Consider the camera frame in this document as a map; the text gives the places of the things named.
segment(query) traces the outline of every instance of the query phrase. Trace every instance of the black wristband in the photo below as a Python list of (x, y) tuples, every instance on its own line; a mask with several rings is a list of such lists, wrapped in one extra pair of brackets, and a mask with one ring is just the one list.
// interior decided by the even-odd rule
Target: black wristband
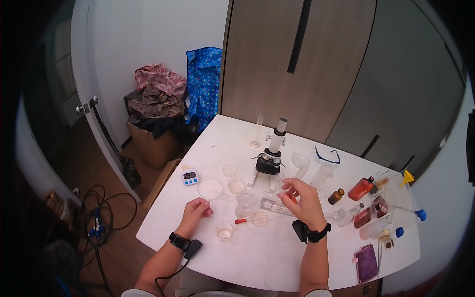
[(329, 223), (327, 223), (327, 225), (325, 226), (325, 229), (323, 229), (321, 232), (308, 230), (307, 231), (308, 241), (318, 242), (320, 239), (325, 237), (326, 233), (330, 232), (331, 229), (332, 229), (332, 226)]
[(180, 235), (175, 234), (174, 232), (170, 234), (169, 238), (170, 238), (170, 243), (172, 245), (176, 246), (177, 248), (181, 249), (184, 252), (186, 252), (186, 249), (188, 248), (191, 242), (188, 239), (185, 239), (181, 237)]

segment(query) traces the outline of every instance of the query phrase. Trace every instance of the digital timer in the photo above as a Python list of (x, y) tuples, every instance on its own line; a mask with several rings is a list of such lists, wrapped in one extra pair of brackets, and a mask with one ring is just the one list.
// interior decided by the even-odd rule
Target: digital timer
[(181, 172), (181, 181), (185, 186), (196, 184), (200, 181), (196, 169), (187, 169)]

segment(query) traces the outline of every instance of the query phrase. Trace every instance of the wardrobe door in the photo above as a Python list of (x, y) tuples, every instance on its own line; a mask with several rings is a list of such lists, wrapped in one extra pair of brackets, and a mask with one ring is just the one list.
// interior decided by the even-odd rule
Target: wardrobe door
[(416, 174), (447, 133), (463, 91), (443, 39), (417, 6), (380, 0), (360, 72), (325, 144), (395, 170), (414, 156)]
[[(375, 0), (234, 1), (222, 84), (223, 115), (324, 142), (360, 68)], [(308, 21), (299, 20), (309, 8)], [(304, 29), (293, 73), (290, 57)]]

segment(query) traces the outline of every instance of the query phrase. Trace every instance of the wrist-mounted device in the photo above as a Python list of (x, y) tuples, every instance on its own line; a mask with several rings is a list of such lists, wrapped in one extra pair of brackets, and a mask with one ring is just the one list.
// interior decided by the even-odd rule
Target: wrist-mounted device
[(330, 232), (332, 229), (332, 226), (327, 223), (325, 228), (318, 232), (318, 231), (312, 231), (308, 229), (308, 226), (302, 222), (301, 220), (295, 220), (292, 222), (292, 227), (294, 228), (294, 231), (297, 233), (298, 238), (300, 239), (301, 242), (307, 243), (307, 239), (309, 242), (318, 242), (320, 239), (325, 237), (327, 232)]
[(188, 240), (172, 232), (170, 234), (170, 243), (185, 252), (185, 259), (191, 260), (201, 249), (203, 244), (197, 239)]

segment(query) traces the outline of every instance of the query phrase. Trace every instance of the bottle label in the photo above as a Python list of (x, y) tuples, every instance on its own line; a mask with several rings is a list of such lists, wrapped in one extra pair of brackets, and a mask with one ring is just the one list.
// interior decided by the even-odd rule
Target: bottle label
[(381, 204), (381, 211), (383, 213), (388, 213), (388, 209)]
[(366, 213), (369, 211), (369, 209), (365, 209), (363, 210), (361, 213), (359, 213), (356, 217), (355, 217), (355, 221), (358, 221), (358, 220), (361, 220), (362, 218), (364, 218), (366, 216)]
[(368, 192), (367, 190), (364, 190), (363, 192), (361, 192), (361, 193), (358, 195), (358, 198), (363, 197), (367, 192)]

